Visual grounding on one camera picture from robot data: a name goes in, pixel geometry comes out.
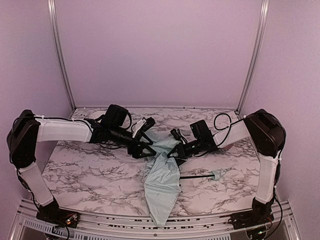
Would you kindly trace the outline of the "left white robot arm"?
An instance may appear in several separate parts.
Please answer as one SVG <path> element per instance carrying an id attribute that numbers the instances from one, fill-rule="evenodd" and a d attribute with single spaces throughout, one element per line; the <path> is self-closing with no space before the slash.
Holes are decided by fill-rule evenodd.
<path id="1" fill-rule="evenodd" d="M 111 104 L 97 118 L 67 119 L 46 117 L 25 109 L 17 117 L 9 131 L 6 142 L 9 161 L 14 165 L 20 183 L 31 193 L 38 210 L 37 219 L 62 228 L 76 228 L 80 214 L 60 208 L 48 188 L 36 163 L 36 146 L 41 142 L 74 141 L 90 144 L 111 142 L 127 148 L 135 159 L 153 157 L 153 141 L 146 131 L 154 126 L 152 117 L 142 118 L 137 123 L 123 127 L 130 112 L 119 105 Z"/>

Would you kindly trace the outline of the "mint green folding umbrella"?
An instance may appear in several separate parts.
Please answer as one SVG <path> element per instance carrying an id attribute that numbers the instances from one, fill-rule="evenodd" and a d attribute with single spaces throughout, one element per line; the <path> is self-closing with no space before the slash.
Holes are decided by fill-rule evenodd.
<path id="1" fill-rule="evenodd" d="M 154 225 L 164 228 L 181 193 L 179 167 L 174 158 L 167 157 L 180 141 L 153 131 L 148 131 L 146 135 L 153 141 L 151 148 L 156 154 L 147 158 L 148 163 L 143 171 L 144 196 Z"/>

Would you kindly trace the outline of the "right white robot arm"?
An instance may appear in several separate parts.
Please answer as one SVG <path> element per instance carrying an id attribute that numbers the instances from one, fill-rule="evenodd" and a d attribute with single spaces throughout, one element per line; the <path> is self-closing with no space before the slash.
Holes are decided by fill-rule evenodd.
<path id="1" fill-rule="evenodd" d="M 228 222 L 235 230 L 273 221 L 272 205 L 278 201 L 276 185 L 281 171 L 281 155 L 286 142 L 286 131 L 279 120 L 264 109 L 249 114 L 212 133 L 205 120 L 190 125 L 194 140 L 184 142 L 176 129 L 171 130 L 179 141 L 168 154 L 178 165 L 191 156 L 215 153 L 240 140 L 251 138 L 260 163 L 257 192 L 251 210 L 231 214 Z"/>

